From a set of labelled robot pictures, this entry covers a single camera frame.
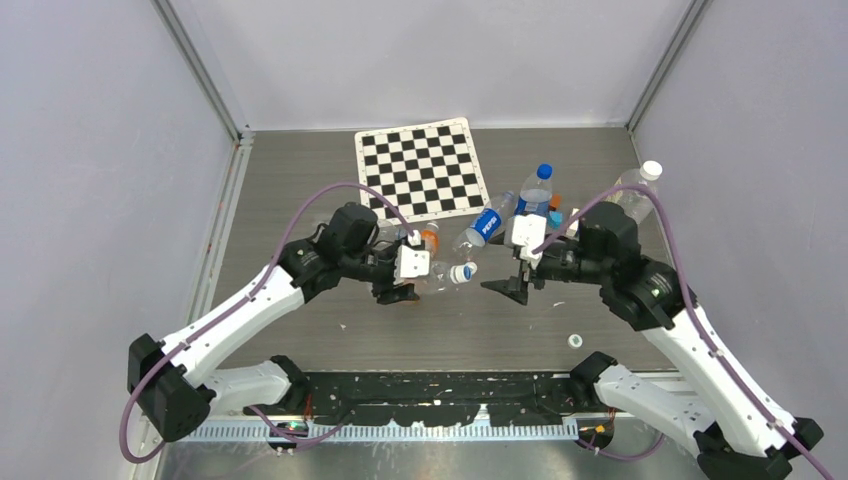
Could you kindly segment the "white blue bottle cap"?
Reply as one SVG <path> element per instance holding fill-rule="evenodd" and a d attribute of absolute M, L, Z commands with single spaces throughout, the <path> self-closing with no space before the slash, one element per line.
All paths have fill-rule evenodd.
<path fill-rule="evenodd" d="M 475 262 L 469 261 L 461 266 L 460 279 L 462 283 L 469 282 L 477 272 L 478 266 Z"/>

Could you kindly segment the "clear plastic bottle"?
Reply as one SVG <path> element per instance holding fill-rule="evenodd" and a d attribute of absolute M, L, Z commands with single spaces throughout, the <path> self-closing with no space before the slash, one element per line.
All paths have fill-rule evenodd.
<path fill-rule="evenodd" d="M 460 264 L 450 264 L 443 261 L 433 261 L 426 276 L 416 281 L 415 291 L 419 295 L 433 295 L 456 289 L 461 282 Z"/>

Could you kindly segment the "clear Pepsi bottle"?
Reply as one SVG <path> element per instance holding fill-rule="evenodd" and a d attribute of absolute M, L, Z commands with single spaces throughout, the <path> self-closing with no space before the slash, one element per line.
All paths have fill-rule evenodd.
<path fill-rule="evenodd" d="M 514 214 L 546 217 L 552 196 L 551 178 L 548 180 L 539 179 L 535 171 L 522 184 Z"/>

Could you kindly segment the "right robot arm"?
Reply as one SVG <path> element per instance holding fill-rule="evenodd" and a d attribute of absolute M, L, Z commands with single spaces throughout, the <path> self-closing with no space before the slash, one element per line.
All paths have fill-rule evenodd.
<path fill-rule="evenodd" d="M 812 419 L 772 400 L 727 349 L 695 294 L 672 266 L 641 252 L 638 227 L 602 201 L 583 213 L 576 239 L 547 243 L 546 220 L 518 215 L 504 244 L 520 263 L 516 276 L 486 288 L 526 303 L 549 281 L 595 285 L 602 302 L 652 343 L 693 391 L 686 399 L 594 352 L 575 366 L 571 397 L 584 410 L 624 411 L 684 447 L 711 479 L 784 479 L 794 458 L 822 439 Z"/>

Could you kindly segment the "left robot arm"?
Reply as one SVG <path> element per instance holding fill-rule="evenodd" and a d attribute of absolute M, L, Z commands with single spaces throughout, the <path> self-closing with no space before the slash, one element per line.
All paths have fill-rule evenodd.
<path fill-rule="evenodd" d="M 128 355 L 132 401 L 166 442 L 195 431 L 211 414 L 273 405 L 298 412 L 306 380 L 285 356 L 253 367 L 221 363 L 275 320 L 350 279 L 370 284 L 381 305 L 417 299 L 413 279 L 429 272 L 430 253 L 419 232 L 384 247 L 373 239 L 376 215 L 349 203 L 308 238 L 289 241 L 279 257 L 245 287 L 183 329 L 155 340 L 144 334 Z"/>

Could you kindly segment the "crushed Pepsi bottle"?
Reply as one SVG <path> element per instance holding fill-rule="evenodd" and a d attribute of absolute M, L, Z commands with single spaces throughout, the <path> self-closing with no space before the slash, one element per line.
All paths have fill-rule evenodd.
<path fill-rule="evenodd" d="M 379 219 L 377 222 L 377 242 L 392 243 L 403 239 L 407 236 L 406 229 L 400 224 L 393 224 L 386 219 Z"/>

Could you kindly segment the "blue label Pepsi bottle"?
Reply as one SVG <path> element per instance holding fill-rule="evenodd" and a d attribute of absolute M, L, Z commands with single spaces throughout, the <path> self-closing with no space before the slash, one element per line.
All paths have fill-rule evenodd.
<path fill-rule="evenodd" d="M 516 194 L 513 191 L 505 191 L 491 197 L 483 210 L 455 239 L 455 255 L 462 261 L 472 260 L 514 210 L 515 200 Z"/>

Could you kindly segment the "orange drink bottle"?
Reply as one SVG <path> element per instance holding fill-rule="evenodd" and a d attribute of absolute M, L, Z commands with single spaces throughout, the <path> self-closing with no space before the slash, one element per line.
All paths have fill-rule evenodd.
<path fill-rule="evenodd" d="M 439 225 L 436 221 L 429 221 L 421 230 L 422 244 L 425 250 L 429 253 L 430 259 L 434 260 L 437 257 L 439 250 Z"/>

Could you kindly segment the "white green bottle cap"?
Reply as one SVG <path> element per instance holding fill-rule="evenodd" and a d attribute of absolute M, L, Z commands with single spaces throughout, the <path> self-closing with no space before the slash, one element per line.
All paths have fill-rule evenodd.
<path fill-rule="evenodd" d="M 571 334 L 567 339 L 567 344 L 572 349 L 579 349 L 583 345 L 583 339 L 579 334 Z"/>

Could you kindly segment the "tall bottle white cap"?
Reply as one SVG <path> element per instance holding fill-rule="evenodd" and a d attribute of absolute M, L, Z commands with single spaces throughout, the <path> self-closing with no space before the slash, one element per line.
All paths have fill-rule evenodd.
<path fill-rule="evenodd" d="M 645 161 L 638 168 L 622 173 L 616 185 L 642 185 L 656 193 L 658 180 L 663 173 L 662 165 L 653 160 Z M 654 210 L 649 197 L 637 190 L 623 189 L 608 197 L 608 200 L 623 208 L 624 212 L 637 224 L 641 224 Z"/>

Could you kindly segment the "white green toy block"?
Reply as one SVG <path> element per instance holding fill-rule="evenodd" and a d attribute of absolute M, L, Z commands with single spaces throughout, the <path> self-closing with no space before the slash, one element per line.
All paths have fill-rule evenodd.
<path fill-rule="evenodd" d="M 572 211 L 571 211 L 570 217 L 573 218 L 574 221 L 571 222 L 568 225 L 567 229 L 565 230 L 565 236 L 568 237 L 568 238 L 576 238 L 577 237 L 578 228 L 579 228 L 579 217 L 577 216 L 578 212 L 579 212 L 578 208 L 573 208 Z"/>

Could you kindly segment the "blue toy block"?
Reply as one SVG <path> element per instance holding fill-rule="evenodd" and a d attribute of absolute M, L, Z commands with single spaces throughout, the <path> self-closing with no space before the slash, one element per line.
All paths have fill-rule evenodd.
<path fill-rule="evenodd" d="M 563 222 L 563 214 L 559 211 L 549 211 L 547 215 L 547 226 L 551 230 L 557 230 L 560 228 Z"/>

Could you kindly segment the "checkerboard mat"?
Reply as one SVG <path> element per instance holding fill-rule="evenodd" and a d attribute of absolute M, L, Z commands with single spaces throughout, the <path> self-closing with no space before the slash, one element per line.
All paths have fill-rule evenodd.
<path fill-rule="evenodd" d="M 358 180 L 410 223 L 476 215 L 490 200 L 468 120 L 360 131 Z"/>

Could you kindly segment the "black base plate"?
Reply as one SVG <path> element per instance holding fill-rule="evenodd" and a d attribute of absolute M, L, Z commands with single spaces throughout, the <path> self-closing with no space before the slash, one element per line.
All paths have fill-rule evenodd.
<path fill-rule="evenodd" d="M 580 418 L 579 439 L 604 448 L 616 414 L 566 373 L 307 372 L 267 415 L 292 415 L 320 425 L 466 427 L 481 414 L 494 427 L 540 430 Z"/>

